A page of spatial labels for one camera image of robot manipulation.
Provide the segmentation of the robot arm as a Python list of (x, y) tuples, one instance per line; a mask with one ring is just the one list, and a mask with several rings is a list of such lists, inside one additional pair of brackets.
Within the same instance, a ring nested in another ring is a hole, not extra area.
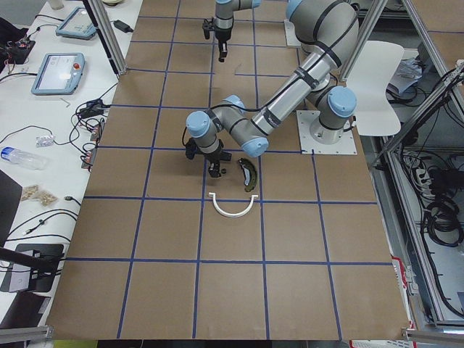
[(246, 118), (244, 104), (231, 95), (186, 118), (190, 135), (186, 157), (192, 160), (196, 154), (204, 155), (213, 178), (220, 176), (221, 161), (231, 159), (223, 150), (219, 132), (227, 131), (248, 156), (260, 156), (269, 146), (268, 136), (310, 93), (328, 85), (331, 71), (346, 62), (357, 42), (358, 7), (348, 1), (289, 1), (286, 18), (294, 25), (307, 58), (257, 114)]
[(213, 32), (218, 41), (219, 62), (224, 62), (228, 55), (227, 43), (231, 39), (234, 25), (234, 13), (245, 9), (254, 9), (261, 5), (261, 0), (216, 0), (215, 16), (204, 19), (202, 30), (204, 38), (209, 39)]

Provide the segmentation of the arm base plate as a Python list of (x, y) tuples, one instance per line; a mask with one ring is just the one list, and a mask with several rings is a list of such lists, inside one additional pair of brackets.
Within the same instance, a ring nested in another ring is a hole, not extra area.
[(349, 122), (338, 130), (329, 130), (320, 123), (320, 112), (297, 110), (297, 126), (301, 153), (322, 155), (357, 155), (352, 131), (344, 132)]
[(301, 48), (302, 44), (297, 39), (294, 24), (289, 20), (284, 20), (283, 26), (285, 30), (286, 45), (291, 48)]

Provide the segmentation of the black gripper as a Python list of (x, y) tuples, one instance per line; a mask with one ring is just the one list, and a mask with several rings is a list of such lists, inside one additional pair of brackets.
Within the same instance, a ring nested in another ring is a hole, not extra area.
[(201, 147), (193, 139), (189, 139), (186, 148), (186, 158), (193, 160), (197, 154), (202, 154), (211, 163), (208, 166), (210, 177), (219, 178), (222, 176), (220, 171), (220, 156), (223, 151), (223, 142), (216, 139), (211, 146)]
[(211, 19), (203, 19), (202, 23), (202, 30), (204, 33), (204, 38), (206, 40), (210, 39), (210, 33), (213, 32), (215, 34), (216, 39), (218, 42), (218, 61), (224, 62), (225, 58), (228, 56), (228, 47), (227, 41), (231, 39), (232, 28), (219, 28), (215, 24), (215, 18)]

